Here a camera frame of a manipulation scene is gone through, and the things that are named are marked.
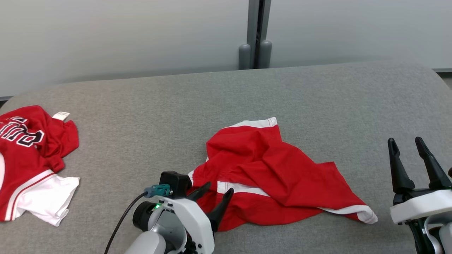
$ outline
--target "white wall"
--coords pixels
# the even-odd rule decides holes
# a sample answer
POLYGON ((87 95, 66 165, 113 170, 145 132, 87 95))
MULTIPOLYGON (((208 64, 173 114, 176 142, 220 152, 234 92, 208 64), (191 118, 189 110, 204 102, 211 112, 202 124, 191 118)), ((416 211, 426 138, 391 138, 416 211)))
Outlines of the white wall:
POLYGON ((0 97, 62 82, 236 70, 244 0, 0 1, 0 97))
POLYGON ((452 70, 452 0, 273 0, 270 67, 408 60, 452 70))

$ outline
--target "black and white lettering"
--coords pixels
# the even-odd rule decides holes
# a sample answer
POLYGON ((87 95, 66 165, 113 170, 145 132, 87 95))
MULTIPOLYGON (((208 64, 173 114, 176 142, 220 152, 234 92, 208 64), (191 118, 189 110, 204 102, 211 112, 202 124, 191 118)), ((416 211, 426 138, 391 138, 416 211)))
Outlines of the black and white lettering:
POLYGON ((37 131, 36 133, 27 132, 23 135, 19 140, 17 140, 16 144, 20 146, 31 147, 34 143, 39 143, 42 141, 44 137, 44 133, 42 131, 37 131))
POLYGON ((13 121, 17 121, 17 122, 20 122, 20 123, 25 123, 26 121, 27 121, 27 119, 25 119, 25 118, 23 118, 23 117, 11 117, 11 118, 9 118, 10 120, 13 120, 13 121))
POLYGON ((0 138, 8 141, 16 141, 16 144, 25 147, 31 147, 35 143, 42 141, 44 132, 41 130, 37 132, 30 132, 25 124, 21 124, 27 121, 25 118, 13 117, 10 120, 17 122, 9 122, 0 129, 0 138))

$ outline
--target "gray fabric surface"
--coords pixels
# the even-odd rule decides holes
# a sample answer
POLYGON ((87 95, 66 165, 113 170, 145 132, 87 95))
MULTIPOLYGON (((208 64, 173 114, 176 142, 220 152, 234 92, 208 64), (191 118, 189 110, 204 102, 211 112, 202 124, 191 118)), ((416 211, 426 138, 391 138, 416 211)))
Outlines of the gray fabric surface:
MULTIPOLYGON (((452 91, 432 71, 397 62, 350 63, 81 82, 15 96, 1 113, 41 105, 70 112, 80 147, 60 175, 81 177, 60 227, 26 213, 0 223, 1 253, 102 253, 118 219, 160 172, 188 173, 220 128, 276 116, 286 142, 334 161, 378 215, 365 225, 326 212, 283 226, 246 224, 216 235, 216 253, 413 253, 408 226, 392 223, 387 139, 418 187, 428 177, 414 138, 452 166, 452 91)), ((110 253, 140 234, 130 213, 110 253)))

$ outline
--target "jersey sleeve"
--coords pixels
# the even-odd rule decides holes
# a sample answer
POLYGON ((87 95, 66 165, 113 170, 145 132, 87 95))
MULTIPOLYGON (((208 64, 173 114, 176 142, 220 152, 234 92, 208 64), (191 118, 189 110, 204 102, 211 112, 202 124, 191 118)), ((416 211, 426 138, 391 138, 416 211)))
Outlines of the jersey sleeve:
POLYGON ((47 179, 19 196, 16 217, 29 211, 39 219, 59 226, 69 211, 67 207, 78 185, 78 177, 55 175, 47 179))
POLYGON ((35 135, 30 140, 30 146, 36 147, 55 173, 64 168, 62 158, 79 146, 74 122, 54 119, 38 105, 19 108, 0 116, 0 120, 5 122, 12 118, 25 125, 31 136, 35 135))

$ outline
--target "teal connector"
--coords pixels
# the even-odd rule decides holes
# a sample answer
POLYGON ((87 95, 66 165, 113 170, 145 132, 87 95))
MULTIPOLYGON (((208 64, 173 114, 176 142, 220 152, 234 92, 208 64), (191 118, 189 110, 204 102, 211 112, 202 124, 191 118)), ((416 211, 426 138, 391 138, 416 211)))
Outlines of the teal connector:
POLYGON ((151 187, 144 189, 144 191, 147 192, 145 195, 146 198, 151 198, 153 196, 169 196, 172 193, 169 184, 152 185, 151 187))

